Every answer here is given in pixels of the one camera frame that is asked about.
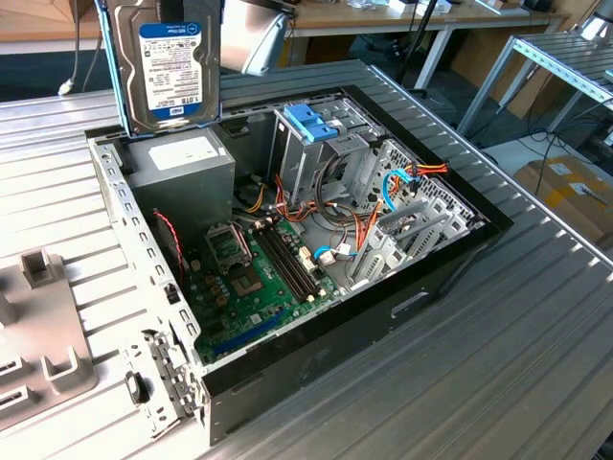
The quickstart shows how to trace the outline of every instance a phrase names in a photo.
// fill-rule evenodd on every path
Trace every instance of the grooved metal surface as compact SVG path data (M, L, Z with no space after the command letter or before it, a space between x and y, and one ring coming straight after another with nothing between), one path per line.
M356 84L513 218L439 303L205 454L207 459L589 458L613 430L613 264L468 143L358 61L223 80L226 106ZM0 433L19 458L196 458L195 422L156 443L117 355L146 313L82 131L111 93L0 105L0 265L62 255L95 357L89 393Z
M613 98L613 83L604 77L613 69L613 43L599 46L577 33L561 32L521 35L514 39L513 49L597 102Z

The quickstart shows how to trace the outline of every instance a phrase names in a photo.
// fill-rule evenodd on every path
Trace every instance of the pci slot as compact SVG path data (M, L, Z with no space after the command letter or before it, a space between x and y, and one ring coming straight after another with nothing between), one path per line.
M274 227L266 226L256 230L255 237L270 263L301 304L307 300L308 296L317 294L319 289L294 258Z
M213 347L213 351L215 352L216 355L220 355L222 353L230 352L232 350L235 350L238 347L241 347L242 345L246 344L252 338L260 334L263 334L265 332L268 332L271 329L277 327L277 325L282 320L284 315L285 315L285 311L281 311L280 313L277 313L275 316L273 316L270 319L267 319L266 321L259 324L255 328L252 328L249 331L246 331L240 335L237 335L234 338L231 338L230 340L226 340L225 342Z

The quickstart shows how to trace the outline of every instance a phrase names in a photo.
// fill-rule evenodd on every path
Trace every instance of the blue latch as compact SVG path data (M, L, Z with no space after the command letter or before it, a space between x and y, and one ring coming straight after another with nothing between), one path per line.
M286 107L284 115L305 135L309 142L325 141L338 136L338 131L326 125L321 115L305 103Z

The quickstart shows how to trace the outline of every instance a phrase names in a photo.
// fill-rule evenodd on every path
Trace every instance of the ram slot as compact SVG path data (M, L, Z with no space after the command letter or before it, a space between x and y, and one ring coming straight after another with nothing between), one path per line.
M256 240L300 303L305 302L309 295L317 293L317 286L298 264L274 228L268 227L257 232Z

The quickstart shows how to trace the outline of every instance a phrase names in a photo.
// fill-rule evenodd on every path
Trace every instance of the wd hard drive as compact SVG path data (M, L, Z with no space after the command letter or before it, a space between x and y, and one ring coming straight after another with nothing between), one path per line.
M97 0L97 6L130 136L218 118L220 0Z

